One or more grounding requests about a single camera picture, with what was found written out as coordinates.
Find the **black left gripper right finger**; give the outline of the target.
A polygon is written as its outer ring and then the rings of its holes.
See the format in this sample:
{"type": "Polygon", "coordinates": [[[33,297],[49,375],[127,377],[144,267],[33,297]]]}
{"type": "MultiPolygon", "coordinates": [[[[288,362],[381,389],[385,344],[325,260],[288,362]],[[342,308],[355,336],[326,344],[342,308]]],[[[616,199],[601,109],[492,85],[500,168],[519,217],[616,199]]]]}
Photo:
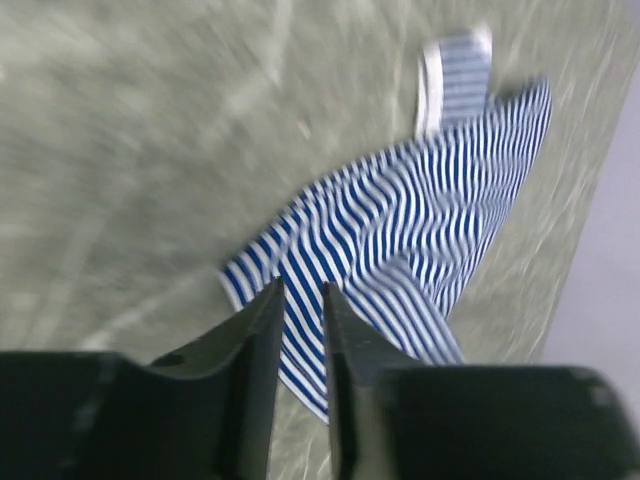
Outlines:
{"type": "Polygon", "coordinates": [[[323,289],[336,479],[631,479],[635,430],[576,366],[426,366],[323,289]]]}

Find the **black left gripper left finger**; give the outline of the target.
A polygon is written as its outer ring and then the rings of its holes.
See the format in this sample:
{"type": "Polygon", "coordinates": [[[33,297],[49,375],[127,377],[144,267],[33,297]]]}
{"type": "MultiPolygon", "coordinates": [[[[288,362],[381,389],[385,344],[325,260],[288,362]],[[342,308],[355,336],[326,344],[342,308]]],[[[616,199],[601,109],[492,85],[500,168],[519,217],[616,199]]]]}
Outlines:
{"type": "Polygon", "coordinates": [[[5,479],[263,479],[284,287],[148,365],[116,352],[1,356],[5,479]]]}

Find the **blue white striped tank top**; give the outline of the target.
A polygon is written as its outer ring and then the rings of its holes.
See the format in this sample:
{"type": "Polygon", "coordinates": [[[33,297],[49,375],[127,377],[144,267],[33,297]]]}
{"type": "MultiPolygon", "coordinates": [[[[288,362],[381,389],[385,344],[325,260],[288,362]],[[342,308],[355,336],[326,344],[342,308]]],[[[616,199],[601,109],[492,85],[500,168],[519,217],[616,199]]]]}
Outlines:
{"type": "Polygon", "coordinates": [[[485,26],[423,48],[415,131],[302,189],[222,269],[235,309],[285,286],[279,376],[328,416],[322,290],[426,364],[462,362],[447,318],[503,225],[548,131],[549,82],[489,93],[485,26]]]}

